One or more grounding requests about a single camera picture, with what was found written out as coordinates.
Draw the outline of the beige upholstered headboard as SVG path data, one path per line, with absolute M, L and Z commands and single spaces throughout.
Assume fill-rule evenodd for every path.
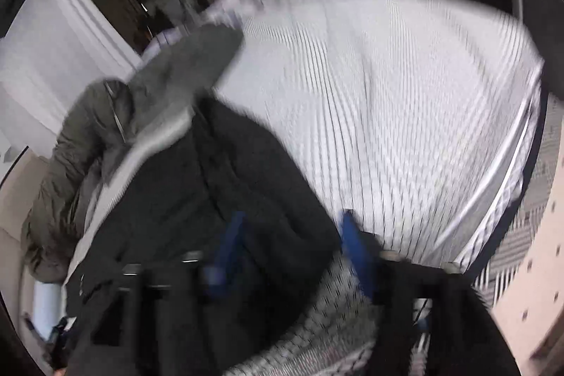
M 1 183 L 1 294 L 23 341 L 31 340 L 22 317 L 33 317 L 36 282 L 21 261 L 21 232 L 46 168 L 43 158 L 24 149 Z

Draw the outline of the white patterned mattress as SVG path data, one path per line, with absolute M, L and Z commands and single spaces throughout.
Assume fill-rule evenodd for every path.
M 342 249 L 346 210 L 396 260 L 471 282 L 533 162 L 543 61 L 516 18 L 466 0 L 322 0 L 247 19 L 217 82 L 145 131 L 102 191 L 66 287 L 141 166 L 184 136 L 212 97 L 273 134 L 339 236 L 314 295 L 279 340 L 219 375 L 365 369 L 380 309 Z

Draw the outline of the black pants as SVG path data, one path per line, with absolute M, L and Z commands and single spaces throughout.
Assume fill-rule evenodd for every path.
M 236 212 L 246 215 L 241 252 L 227 295 L 206 308 L 221 373 L 294 326 L 337 252 L 337 229 L 273 134 L 201 97 L 188 132 L 141 166 L 68 282 L 68 373 L 134 375 L 118 347 L 92 342 L 114 276 L 192 251 L 212 258 Z

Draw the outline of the light blue pillow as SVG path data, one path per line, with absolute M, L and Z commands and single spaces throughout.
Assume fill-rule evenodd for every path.
M 64 290 L 57 283 L 40 283 L 33 286 L 31 319 L 38 334 L 45 340 L 64 315 Z

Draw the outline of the dark grey duvet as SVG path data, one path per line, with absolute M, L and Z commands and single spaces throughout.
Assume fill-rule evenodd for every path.
M 90 84 L 67 113 L 22 227 L 25 266 L 63 283 L 88 224 L 88 208 L 138 138 L 210 89 L 234 59 L 243 31 L 207 24 L 161 48 L 128 81 Z

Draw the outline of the white curtain left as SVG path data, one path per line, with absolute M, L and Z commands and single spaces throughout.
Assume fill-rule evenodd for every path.
M 82 91 L 140 63 L 92 0 L 26 0 L 1 40 L 1 131 L 48 156 Z

